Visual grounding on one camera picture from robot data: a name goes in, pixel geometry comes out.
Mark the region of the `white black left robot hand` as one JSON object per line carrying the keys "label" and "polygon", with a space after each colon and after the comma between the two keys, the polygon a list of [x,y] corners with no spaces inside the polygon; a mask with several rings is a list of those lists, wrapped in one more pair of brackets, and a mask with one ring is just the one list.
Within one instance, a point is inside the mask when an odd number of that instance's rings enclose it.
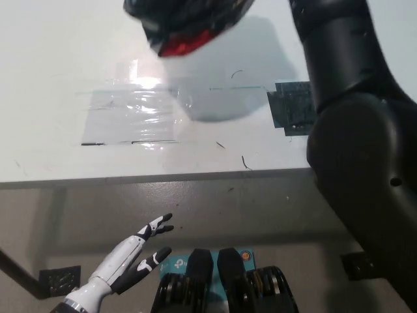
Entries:
{"label": "white black left robot hand", "polygon": [[112,292],[119,295],[143,280],[170,255],[172,249],[164,247],[137,265],[134,262],[149,238],[173,230],[172,225],[164,224],[172,216],[171,213],[159,216],[143,226],[137,233],[121,241],[104,258],[91,276],[101,278]]}

